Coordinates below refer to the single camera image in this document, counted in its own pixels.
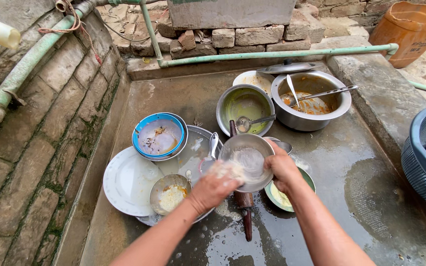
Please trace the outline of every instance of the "hand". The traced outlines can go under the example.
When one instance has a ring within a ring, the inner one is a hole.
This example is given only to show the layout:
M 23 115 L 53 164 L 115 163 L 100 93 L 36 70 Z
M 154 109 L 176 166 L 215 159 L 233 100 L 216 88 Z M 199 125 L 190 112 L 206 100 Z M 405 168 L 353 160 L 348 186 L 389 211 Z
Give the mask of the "hand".
M 274 149 L 275 155 L 271 155 L 264 160 L 264 168 L 271 169 L 276 179 L 274 184 L 279 191 L 286 193 L 286 190 L 292 185 L 293 179 L 302 177 L 299 169 L 289 157 L 287 152 L 277 146 L 273 141 L 266 140 Z
M 218 206 L 222 200 L 240 186 L 239 181 L 229 178 L 229 170 L 222 167 L 223 162 L 217 160 L 208 172 L 198 180 L 192 193 L 186 198 L 190 200 L 198 215 Z

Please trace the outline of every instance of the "person's left hand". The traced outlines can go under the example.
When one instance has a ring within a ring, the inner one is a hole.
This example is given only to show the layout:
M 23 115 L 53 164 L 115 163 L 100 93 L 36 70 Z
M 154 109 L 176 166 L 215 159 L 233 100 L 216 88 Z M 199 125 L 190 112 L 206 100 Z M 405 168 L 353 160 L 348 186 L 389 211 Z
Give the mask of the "person's left hand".
M 198 215 L 218 206 L 223 199 L 240 186 L 239 181 L 229 178 L 229 174 L 218 176 L 223 162 L 216 161 L 210 170 L 198 180 L 186 200 L 190 200 Z

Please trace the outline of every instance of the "spoon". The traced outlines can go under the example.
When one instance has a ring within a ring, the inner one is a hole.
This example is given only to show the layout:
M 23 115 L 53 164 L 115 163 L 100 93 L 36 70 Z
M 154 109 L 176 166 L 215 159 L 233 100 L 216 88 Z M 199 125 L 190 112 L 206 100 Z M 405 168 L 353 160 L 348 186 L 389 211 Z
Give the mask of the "spoon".
M 290 78 L 289 74 L 287 74 L 286 79 L 287 79 L 287 84 L 289 84 L 290 90 L 292 91 L 293 97 L 295 98 L 295 102 L 298 103 L 299 100 L 297 100 L 297 94 L 295 94 L 295 89 L 293 89 L 292 79 Z
M 236 120 L 236 128 L 238 129 L 239 132 L 246 133 L 247 131 L 251 129 L 251 124 L 261 123 L 261 122 L 270 121 L 270 120 L 275 120 L 275 114 L 271 116 L 262 117 L 253 121 L 249 120 L 249 118 L 245 116 L 240 116 Z
M 206 173 L 206 171 L 208 169 L 210 169 L 210 167 L 213 165 L 214 161 L 216 161 L 216 147 L 218 146 L 218 142 L 219 142 L 219 138 L 218 138 L 218 133 L 213 133 L 212 136 L 210 137 L 210 152 L 208 153 L 208 155 L 206 156 L 206 158 L 204 158 L 201 161 L 200 164 L 200 172 L 201 173 Z
M 316 97 L 320 97 L 320 96 L 324 96 L 324 95 L 329 95 L 329 94 L 335 94 L 335 93 L 340 93 L 340 92 L 344 92 L 344 91 L 349 91 L 349 90 L 353 90 L 353 89 L 357 89 L 357 88 L 358 88 L 358 86 L 351 85 L 351 86 L 348 86 L 348 87 L 337 88 L 337 89 L 334 89 L 334 90 L 329 90 L 329 91 L 325 91 L 325 92 L 321 92 L 321 93 L 317 93 L 317 94 L 313 94 L 313 95 L 309 95 L 309 96 L 304 96 L 304 97 L 299 98 L 298 100 L 302 101 L 302 100 L 316 98 Z M 290 101 L 290 104 L 287 105 L 289 107 L 294 107 L 297 104 L 297 96 L 295 96 L 295 93 L 293 95 L 295 97 L 295 101 L 292 99 Z

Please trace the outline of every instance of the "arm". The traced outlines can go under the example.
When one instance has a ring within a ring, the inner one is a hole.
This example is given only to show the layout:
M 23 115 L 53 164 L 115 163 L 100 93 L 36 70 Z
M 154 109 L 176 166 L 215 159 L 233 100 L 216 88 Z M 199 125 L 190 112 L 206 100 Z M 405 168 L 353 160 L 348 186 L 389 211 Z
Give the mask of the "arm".
M 238 186 L 239 183 L 228 176 L 217 178 L 214 174 L 207 174 L 200 178 L 185 200 L 156 226 L 151 227 L 136 239 L 111 265 L 167 264 L 175 247 L 198 215 L 219 205 Z
M 292 203 L 313 263 L 375 265 L 336 222 L 287 153 L 274 142 L 269 143 L 276 155 L 267 157 L 264 166 L 272 169 L 277 177 L 274 184 Z

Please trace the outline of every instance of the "brick wall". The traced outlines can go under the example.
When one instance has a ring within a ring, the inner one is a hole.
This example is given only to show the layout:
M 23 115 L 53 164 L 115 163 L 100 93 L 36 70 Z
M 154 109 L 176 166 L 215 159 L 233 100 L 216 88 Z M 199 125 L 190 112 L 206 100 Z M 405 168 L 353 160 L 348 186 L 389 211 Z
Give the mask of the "brick wall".
M 53 0 L 0 0 L 0 21 L 21 32 L 17 51 L 0 46 L 0 83 L 63 15 Z M 100 66 L 80 31 L 65 34 L 19 89 L 0 124 L 0 265 L 49 265 L 118 88 L 125 64 L 103 24 L 83 19 Z
M 426 4 L 426 0 L 406 0 L 413 4 Z M 358 21 L 369 33 L 376 27 L 384 13 L 400 0 L 298 0 L 319 9 L 320 17 L 349 17 Z

